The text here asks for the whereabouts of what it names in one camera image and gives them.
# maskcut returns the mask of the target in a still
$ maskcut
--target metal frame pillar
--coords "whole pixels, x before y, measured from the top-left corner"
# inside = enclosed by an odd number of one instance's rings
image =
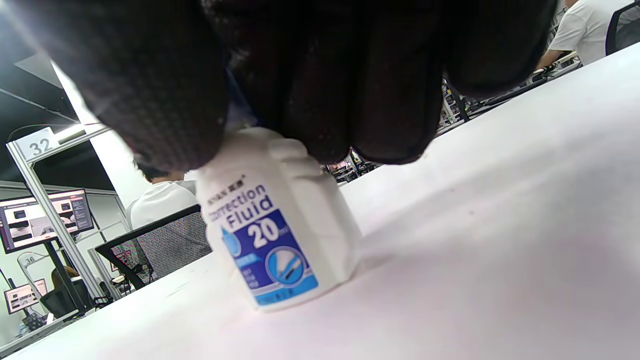
[[[92,296],[92,298],[98,299],[96,300],[98,303],[104,302],[104,300],[99,299],[103,296],[102,290],[100,289],[100,286],[98,285],[95,278],[93,277],[93,274],[91,273],[91,270],[89,269],[89,266],[87,265],[86,261],[82,257],[80,250],[76,247],[73,237],[67,231],[67,228],[63,224],[62,219],[60,218],[60,216],[58,216],[58,212],[53,207],[51,200],[49,200],[49,196],[47,195],[47,192],[44,190],[44,187],[42,186],[40,179],[38,178],[35,171],[33,170],[33,165],[42,159],[46,159],[49,156],[57,154],[66,149],[69,149],[77,144],[83,143],[93,137],[104,134],[110,130],[111,129],[108,127],[103,127],[102,129],[96,130],[92,133],[88,133],[86,135],[75,138],[67,143],[61,144],[59,147],[56,147],[48,152],[38,155],[30,160],[25,159],[24,155],[22,154],[22,151],[20,151],[20,148],[18,147],[18,144],[16,142],[10,142],[6,144],[6,147],[9,150],[9,153],[13,157],[15,164],[18,166],[20,173],[24,177],[24,181],[26,185],[31,190],[31,193],[33,194],[34,198],[41,205],[49,221],[51,221],[51,225],[53,226],[53,229],[56,231],[56,235],[58,236],[58,239],[62,243],[63,248],[67,251],[67,254],[71,258],[71,261],[73,261],[74,265],[76,266],[78,272],[80,273],[80,276],[82,276],[84,283],[86,284],[87,290],[89,290],[89,294]]]

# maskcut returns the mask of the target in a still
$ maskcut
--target white pillar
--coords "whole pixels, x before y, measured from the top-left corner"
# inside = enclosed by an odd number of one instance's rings
[[[55,63],[52,62],[52,64],[80,122],[83,124],[100,122],[86,108],[76,84]],[[91,126],[86,126],[87,133],[90,133],[91,130]],[[133,165],[133,153],[115,131],[96,136],[90,141],[122,204],[125,207],[129,206],[150,186]]]

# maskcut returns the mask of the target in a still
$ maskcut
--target blue label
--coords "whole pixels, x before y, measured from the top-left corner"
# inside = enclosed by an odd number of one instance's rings
[[[265,206],[256,207],[254,213],[266,210],[266,201],[272,206],[268,196],[264,199]],[[251,218],[248,223],[243,221],[245,218],[250,217],[238,217],[228,222],[230,227],[242,222],[244,226],[237,230],[223,227],[223,240],[258,304],[285,301],[318,286],[316,276],[280,210]]]

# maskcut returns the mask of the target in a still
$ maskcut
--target white table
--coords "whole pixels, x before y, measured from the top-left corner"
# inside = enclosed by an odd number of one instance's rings
[[[638,63],[616,53],[341,187],[362,264],[320,299],[254,313],[206,257],[11,359],[638,359]]]
[[[43,338],[51,332],[59,329],[60,327],[64,326],[63,322],[66,319],[75,316],[77,313],[78,310],[72,311],[71,313],[62,316],[61,318],[55,319],[53,322],[48,323],[47,325],[44,325],[34,331],[30,331],[27,334],[17,338],[16,340],[13,340],[12,342],[0,347],[0,359],[9,356],[9,354],[12,354],[14,351],[16,351],[16,349],[29,346],[30,344],[38,341],[40,338]]]

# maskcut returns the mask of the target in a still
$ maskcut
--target gloved hand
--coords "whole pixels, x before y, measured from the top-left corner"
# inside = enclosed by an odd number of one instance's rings
[[[89,109],[167,170],[218,151],[231,70],[260,125],[320,162],[353,146],[407,163],[432,140],[442,76],[489,96],[525,80],[556,0],[4,0]]]

